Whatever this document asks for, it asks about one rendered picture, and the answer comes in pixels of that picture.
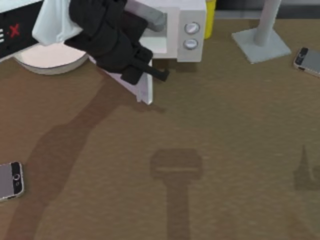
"yellow bottle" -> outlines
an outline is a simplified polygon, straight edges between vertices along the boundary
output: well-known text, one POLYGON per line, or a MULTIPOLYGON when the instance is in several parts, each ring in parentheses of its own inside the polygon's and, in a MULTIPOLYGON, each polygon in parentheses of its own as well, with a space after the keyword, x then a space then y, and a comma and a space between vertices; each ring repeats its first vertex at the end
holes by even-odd
POLYGON ((205 34, 204 39, 208 39, 212 35, 215 19, 217 0, 206 0, 206 24, 205 24, 205 34))

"phone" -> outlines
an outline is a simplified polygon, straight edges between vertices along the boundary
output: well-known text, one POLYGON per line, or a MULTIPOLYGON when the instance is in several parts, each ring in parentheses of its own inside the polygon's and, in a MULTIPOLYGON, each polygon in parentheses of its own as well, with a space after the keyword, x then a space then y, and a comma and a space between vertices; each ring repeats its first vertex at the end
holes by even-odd
POLYGON ((299 70, 320 77, 320 51, 307 47, 301 48, 293 65, 299 70))
POLYGON ((0 165, 0 202, 21 196, 25 191, 22 164, 0 165))

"white pole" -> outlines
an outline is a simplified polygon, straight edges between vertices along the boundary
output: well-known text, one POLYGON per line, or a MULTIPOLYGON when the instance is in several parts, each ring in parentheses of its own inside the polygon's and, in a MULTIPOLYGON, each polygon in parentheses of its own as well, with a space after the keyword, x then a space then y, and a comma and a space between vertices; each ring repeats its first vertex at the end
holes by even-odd
POLYGON ((281 0, 265 0, 254 43, 259 47, 267 45, 273 31, 281 0))

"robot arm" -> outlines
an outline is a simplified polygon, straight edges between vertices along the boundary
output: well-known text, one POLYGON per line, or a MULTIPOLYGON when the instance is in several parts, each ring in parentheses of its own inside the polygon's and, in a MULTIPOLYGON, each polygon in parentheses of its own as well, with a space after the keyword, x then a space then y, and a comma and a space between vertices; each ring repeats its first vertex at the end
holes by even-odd
POLYGON ((153 53, 139 42, 146 28, 164 28, 165 15, 135 0, 44 0, 2 12, 1 17, 3 28, 16 27, 23 37, 6 36, 8 42, 0 44, 0 59, 38 43, 64 42, 87 52, 98 67, 121 74, 132 85, 143 73, 162 81, 169 75, 149 66, 153 53))

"red x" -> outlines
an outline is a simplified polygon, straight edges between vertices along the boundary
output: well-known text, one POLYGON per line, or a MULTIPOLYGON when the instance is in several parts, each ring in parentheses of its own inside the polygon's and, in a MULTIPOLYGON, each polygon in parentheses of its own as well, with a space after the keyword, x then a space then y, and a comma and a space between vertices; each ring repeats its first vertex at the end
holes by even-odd
POLYGON ((10 30, 11 30, 10 38, 13 38, 16 35, 19 36, 20 35, 19 23, 17 23, 15 26, 10 26, 10 30))

